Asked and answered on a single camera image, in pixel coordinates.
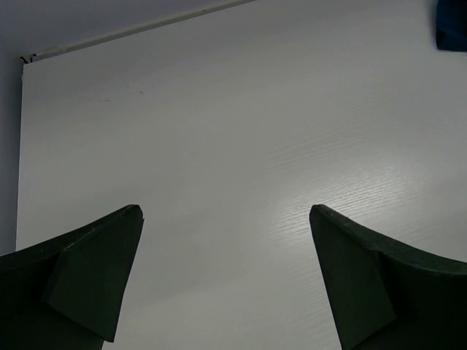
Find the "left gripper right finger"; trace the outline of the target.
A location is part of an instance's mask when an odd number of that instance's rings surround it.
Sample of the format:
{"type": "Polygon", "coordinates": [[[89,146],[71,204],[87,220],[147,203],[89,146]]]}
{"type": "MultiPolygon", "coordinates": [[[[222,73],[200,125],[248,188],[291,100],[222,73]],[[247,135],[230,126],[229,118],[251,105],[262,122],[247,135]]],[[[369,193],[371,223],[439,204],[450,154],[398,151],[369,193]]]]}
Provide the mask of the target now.
{"type": "Polygon", "coordinates": [[[342,349],[465,349],[466,263],[317,204],[309,222],[342,349]]]}

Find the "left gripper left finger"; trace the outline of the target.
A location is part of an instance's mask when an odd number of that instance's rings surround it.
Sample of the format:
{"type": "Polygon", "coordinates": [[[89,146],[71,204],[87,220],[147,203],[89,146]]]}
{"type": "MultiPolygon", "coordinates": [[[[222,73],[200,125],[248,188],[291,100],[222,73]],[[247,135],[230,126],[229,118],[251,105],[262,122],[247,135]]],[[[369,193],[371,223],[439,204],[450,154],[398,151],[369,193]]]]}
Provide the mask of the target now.
{"type": "Polygon", "coordinates": [[[144,216],[131,204],[1,256],[2,349],[102,349],[115,340],[144,216]]]}

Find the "blue printed t-shirt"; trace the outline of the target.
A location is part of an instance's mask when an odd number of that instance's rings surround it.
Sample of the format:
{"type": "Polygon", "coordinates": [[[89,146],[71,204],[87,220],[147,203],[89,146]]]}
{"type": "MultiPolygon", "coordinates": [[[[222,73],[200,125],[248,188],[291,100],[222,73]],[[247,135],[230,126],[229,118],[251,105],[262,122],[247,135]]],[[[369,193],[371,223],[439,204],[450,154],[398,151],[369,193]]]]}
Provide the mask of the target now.
{"type": "Polygon", "coordinates": [[[466,52],[466,0],[438,0],[435,25],[438,50],[466,52]]]}

